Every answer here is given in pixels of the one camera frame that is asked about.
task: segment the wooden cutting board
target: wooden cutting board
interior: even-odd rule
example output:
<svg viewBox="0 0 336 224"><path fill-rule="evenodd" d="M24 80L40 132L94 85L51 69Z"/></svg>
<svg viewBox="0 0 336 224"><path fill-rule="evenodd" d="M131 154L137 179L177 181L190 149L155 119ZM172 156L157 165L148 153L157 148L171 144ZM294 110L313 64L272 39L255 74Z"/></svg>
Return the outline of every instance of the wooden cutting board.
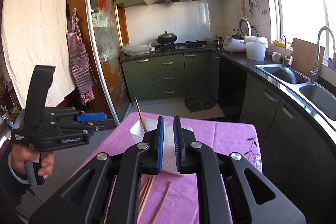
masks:
<svg viewBox="0 0 336 224"><path fill-rule="evenodd" d="M293 39L293 63L292 68L309 76L309 72L314 69L317 45L298 38ZM320 56L318 69L321 71L325 48L320 46Z"/></svg>

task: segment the apron strap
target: apron strap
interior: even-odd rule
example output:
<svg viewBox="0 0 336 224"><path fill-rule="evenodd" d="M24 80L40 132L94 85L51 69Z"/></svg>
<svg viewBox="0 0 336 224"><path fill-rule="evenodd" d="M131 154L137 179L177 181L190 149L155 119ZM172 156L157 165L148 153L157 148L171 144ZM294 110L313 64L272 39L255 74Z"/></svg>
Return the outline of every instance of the apron strap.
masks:
<svg viewBox="0 0 336 224"><path fill-rule="evenodd" d="M82 44L83 41L82 41L82 36L81 36L81 31L79 29L78 21L79 19L77 17L76 12L73 12L71 16L71 29L75 32L76 36L79 37L79 43Z"/></svg>

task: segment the checkered apron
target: checkered apron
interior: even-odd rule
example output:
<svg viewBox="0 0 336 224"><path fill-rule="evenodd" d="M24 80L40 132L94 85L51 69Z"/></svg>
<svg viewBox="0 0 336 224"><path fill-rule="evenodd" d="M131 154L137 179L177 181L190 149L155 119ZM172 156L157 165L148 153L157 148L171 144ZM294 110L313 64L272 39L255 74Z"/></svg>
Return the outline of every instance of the checkered apron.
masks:
<svg viewBox="0 0 336 224"><path fill-rule="evenodd" d="M81 101L85 105L95 98L91 89L94 84L97 84L97 80L89 64L89 56L82 41L76 12L71 16L71 30L67 34L67 40L70 70L81 95Z"/></svg>

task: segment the bracelet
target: bracelet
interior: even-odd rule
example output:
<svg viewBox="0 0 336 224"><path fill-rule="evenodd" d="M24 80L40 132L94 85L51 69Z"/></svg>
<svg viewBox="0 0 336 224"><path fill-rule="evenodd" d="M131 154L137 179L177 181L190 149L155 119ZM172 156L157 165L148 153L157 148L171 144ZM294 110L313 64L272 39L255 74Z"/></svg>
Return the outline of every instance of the bracelet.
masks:
<svg viewBox="0 0 336 224"><path fill-rule="evenodd" d="M12 173L12 175L16 178L16 180L18 182L21 182L22 184L29 184L28 180L23 180L21 179L16 173L15 171L13 170L13 167L12 167L12 163L11 163L11 155L12 155L12 152L9 153L8 155L8 167L10 169L10 172Z"/></svg>

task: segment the sink basin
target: sink basin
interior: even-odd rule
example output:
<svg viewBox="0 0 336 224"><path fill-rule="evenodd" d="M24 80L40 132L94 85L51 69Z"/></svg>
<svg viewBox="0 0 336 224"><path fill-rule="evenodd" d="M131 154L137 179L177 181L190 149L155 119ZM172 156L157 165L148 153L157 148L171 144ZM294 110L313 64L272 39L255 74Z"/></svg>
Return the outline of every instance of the sink basin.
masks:
<svg viewBox="0 0 336 224"><path fill-rule="evenodd" d="M299 88L299 92L311 101L328 118L336 121L336 97L318 85L306 85Z"/></svg>
<svg viewBox="0 0 336 224"><path fill-rule="evenodd" d="M263 70L289 84L295 85L308 82L308 80L305 77L303 77L303 75L299 74L298 72L296 72L291 68L272 66L272 67L263 67Z"/></svg>

